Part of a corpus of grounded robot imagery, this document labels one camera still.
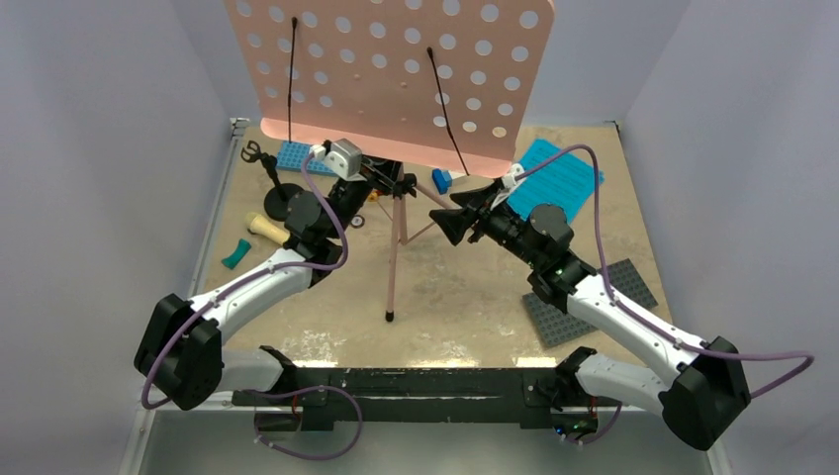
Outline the blue sheet music page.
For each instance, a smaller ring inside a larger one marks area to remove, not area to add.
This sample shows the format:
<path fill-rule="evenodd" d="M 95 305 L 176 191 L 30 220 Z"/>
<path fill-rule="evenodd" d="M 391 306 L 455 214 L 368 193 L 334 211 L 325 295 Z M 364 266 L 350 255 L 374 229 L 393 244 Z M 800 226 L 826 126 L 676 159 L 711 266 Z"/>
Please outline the blue sheet music page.
<path fill-rule="evenodd" d="M 539 205 L 556 205 L 563 210 L 563 181 L 568 169 L 588 164 L 595 173 L 604 173 L 597 155 L 587 145 L 576 144 L 560 149 L 544 139 L 535 140 L 518 163 L 532 174 L 508 197 L 506 203 L 523 219 L 528 218 Z M 589 199 L 595 205 L 596 220 L 601 213 L 599 200 L 602 185 L 595 177 L 595 191 Z"/>
<path fill-rule="evenodd" d="M 561 207 L 565 212 L 568 223 L 574 221 L 583 206 L 594 194 L 595 177 L 598 177 L 600 184 L 605 180 L 601 171 L 595 173 L 595 170 L 588 164 L 566 171 L 563 181 L 564 198 Z"/>

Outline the pink music stand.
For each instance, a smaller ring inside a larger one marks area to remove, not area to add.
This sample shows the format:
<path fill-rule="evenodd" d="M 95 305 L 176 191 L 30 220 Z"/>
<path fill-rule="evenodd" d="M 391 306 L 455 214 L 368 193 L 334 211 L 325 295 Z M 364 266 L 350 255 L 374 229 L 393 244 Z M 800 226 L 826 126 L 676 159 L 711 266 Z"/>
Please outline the pink music stand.
<path fill-rule="evenodd" d="M 551 1 L 229 1 L 275 140 L 505 176 L 555 20 Z"/>

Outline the beige toy microphone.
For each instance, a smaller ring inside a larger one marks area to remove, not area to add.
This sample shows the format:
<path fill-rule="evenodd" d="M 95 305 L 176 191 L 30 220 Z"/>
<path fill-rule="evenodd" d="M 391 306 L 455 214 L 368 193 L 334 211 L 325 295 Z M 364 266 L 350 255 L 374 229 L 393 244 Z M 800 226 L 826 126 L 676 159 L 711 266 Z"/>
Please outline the beige toy microphone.
<path fill-rule="evenodd" d="M 260 213 L 249 212 L 245 215 L 244 221 L 249 233 L 267 238 L 280 246 L 283 246 L 290 238 L 287 230 L 279 228 Z"/>

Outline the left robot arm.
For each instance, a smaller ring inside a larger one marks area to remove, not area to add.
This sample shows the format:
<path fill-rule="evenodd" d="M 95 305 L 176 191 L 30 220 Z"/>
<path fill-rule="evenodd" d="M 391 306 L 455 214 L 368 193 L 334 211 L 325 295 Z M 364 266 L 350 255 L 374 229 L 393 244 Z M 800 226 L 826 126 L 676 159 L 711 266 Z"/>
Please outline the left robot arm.
<path fill-rule="evenodd" d="M 295 378 L 275 350 L 225 352 L 227 341 L 275 304 L 306 291 L 348 258 L 346 230 L 370 193 L 391 193 L 403 175 L 398 161 L 365 156 L 357 180 L 339 178 L 328 194 L 315 184 L 293 196 L 289 236 L 265 261 L 215 290 L 190 298 L 169 294 L 153 308 L 134 358 L 145 380 L 148 410 L 169 402 L 188 411 L 223 391 L 253 390 L 269 404 L 294 395 Z"/>

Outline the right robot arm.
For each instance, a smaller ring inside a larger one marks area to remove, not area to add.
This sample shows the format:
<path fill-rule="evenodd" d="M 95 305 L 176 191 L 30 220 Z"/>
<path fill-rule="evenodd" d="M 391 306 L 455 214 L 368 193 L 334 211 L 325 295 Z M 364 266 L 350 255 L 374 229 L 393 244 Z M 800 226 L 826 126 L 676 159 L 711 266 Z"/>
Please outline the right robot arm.
<path fill-rule="evenodd" d="M 527 281 L 543 303 L 597 328 L 642 362 L 580 350 L 555 377 L 558 395 L 643 409 L 690 447 L 710 449 L 752 400 L 737 347 L 722 336 L 707 341 L 685 332 L 618 292 L 605 271 L 572 251 L 574 232 L 561 207 L 541 204 L 523 218 L 500 193 L 497 184 L 455 193 L 456 208 L 428 215 L 454 245 L 489 238 L 506 249 L 529 266 Z"/>

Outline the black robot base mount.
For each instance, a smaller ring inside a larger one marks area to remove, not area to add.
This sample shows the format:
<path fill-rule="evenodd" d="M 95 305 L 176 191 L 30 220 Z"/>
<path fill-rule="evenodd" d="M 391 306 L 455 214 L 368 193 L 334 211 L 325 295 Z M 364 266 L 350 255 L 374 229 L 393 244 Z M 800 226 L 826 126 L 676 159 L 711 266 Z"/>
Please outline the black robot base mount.
<path fill-rule="evenodd" d="M 586 395 L 553 368 L 297 368 L 260 396 L 233 403 L 291 409 L 303 430 L 337 422 L 513 424 L 572 440 L 606 423 L 606 397 Z"/>

